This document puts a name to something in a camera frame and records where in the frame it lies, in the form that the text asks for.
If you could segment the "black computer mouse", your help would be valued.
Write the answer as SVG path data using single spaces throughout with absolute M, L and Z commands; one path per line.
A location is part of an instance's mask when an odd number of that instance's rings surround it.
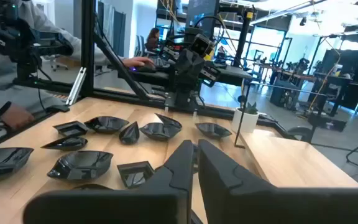
M 134 72 L 143 72 L 143 73 L 155 73 L 157 69 L 153 65 L 144 65 L 142 67 L 134 67 L 132 69 Z

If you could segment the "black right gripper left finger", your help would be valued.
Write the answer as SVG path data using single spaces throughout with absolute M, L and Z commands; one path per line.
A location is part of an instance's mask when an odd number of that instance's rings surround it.
M 184 140 L 140 187 L 56 190 L 33 198 L 24 224 L 189 224 L 194 147 Z

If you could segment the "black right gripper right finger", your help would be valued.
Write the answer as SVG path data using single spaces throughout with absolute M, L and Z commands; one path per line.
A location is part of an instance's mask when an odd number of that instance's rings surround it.
M 205 139 L 198 152 L 209 224 L 358 224 L 358 188 L 276 187 Z

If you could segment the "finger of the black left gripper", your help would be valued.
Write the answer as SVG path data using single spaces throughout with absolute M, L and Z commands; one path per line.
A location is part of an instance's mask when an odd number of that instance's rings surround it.
M 199 84 L 199 75 L 203 69 L 203 59 L 201 57 L 196 57 L 192 62 L 192 76 L 195 83 L 195 90 L 198 91 L 200 88 Z
M 191 62 L 187 57 L 178 59 L 175 64 L 177 74 L 175 77 L 175 83 L 177 90 L 189 90 L 191 87 L 191 77 L 189 76 L 189 70 L 191 68 Z

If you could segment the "black wrist band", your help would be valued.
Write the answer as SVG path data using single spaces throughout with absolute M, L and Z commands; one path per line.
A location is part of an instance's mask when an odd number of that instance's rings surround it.
M 1 108 L 0 108 L 0 117 L 11 107 L 12 103 L 7 101 Z

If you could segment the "person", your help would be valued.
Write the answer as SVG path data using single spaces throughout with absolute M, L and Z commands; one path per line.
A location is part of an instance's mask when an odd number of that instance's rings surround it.
M 160 30 L 156 27 L 152 28 L 147 37 L 145 48 L 148 51 L 159 48 L 159 37 L 160 37 Z
M 61 33 L 73 47 L 73 53 L 69 57 L 74 60 L 81 59 L 81 40 L 79 38 L 57 27 L 32 1 L 9 1 L 18 5 L 19 17 L 25 20 L 28 25 L 35 30 Z M 13 63 L 8 56 L 0 54 L 0 108 L 7 101 L 10 101 L 23 107 L 36 118 L 39 114 L 44 112 L 43 106 L 48 108 L 64 104 L 61 99 L 54 97 L 44 90 L 38 91 L 35 88 L 14 85 L 12 81 L 16 75 L 16 64 Z

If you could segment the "silver aluminium bracket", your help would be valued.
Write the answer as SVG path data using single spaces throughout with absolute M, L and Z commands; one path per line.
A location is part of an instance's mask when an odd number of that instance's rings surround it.
M 66 100 L 66 105 L 71 106 L 77 101 L 77 98 L 80 94 L 83 82 L 86 77 L 86 67 L 81 67 L 80 71 L 77 74 L 77 77 L 75 79 L 75 82 L 71 88 L 70 94 L 68 95 L 68 98 Z

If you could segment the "dark grey desk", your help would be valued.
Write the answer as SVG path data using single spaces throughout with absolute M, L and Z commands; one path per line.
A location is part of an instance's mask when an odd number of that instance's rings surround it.
M 172 65 L 167 68 L 156 67 L 155 65 L 154 67 L 157 69 L 155 73 L 134 72 L 132 70 L 133 68 L 128 68 L 127 71 L 130 75 L 133 76 L 133 79 L 136 82 L 162 86 L 168 91 L 173 91 L 175 88 L 172 88 L 168 74 L 169 70 L 172 68 Z M 252 79 L 251 75 L 240 68 L 226 67 L 225 69 L 217 69 L 221 72 L 220 77 L 217 80 L 218 83 L 241 86 L 243 80 Z

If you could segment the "computer keyboard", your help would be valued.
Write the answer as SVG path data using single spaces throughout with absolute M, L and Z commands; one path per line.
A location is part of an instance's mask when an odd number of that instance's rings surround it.
M 164 60 L 160 57 L 152 57 L 151 60 L 153 61 L 154 65 L 156 67 L 167 68 L 170 66 L 170 63 L 168 63 L 166 60 Z

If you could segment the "person's hand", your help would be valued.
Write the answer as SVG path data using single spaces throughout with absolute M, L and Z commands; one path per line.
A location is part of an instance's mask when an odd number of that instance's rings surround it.
M 21 106 L 12 103 L 11 107 L 0 117 L 11 129 L 23 127 L 35 119 L 34 116 Z
M 143 67 L 145 64 L 154 64 L 154 62 L 147 57 L 122 58 L 122 62 L 127 68 Z

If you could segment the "small succulent in white pot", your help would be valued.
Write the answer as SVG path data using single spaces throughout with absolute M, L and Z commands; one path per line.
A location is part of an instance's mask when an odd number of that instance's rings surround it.
M 257 109 L 257 103 L 255 102 L 253 105 L 247 103 L 245 108 L 236 108 L 234 111 L 231 129 L 234 132 L 237 132 L 239 126 L 241 126 L 241 133 L 252 133 L 257 125 L 258 118 L 259 113 Z

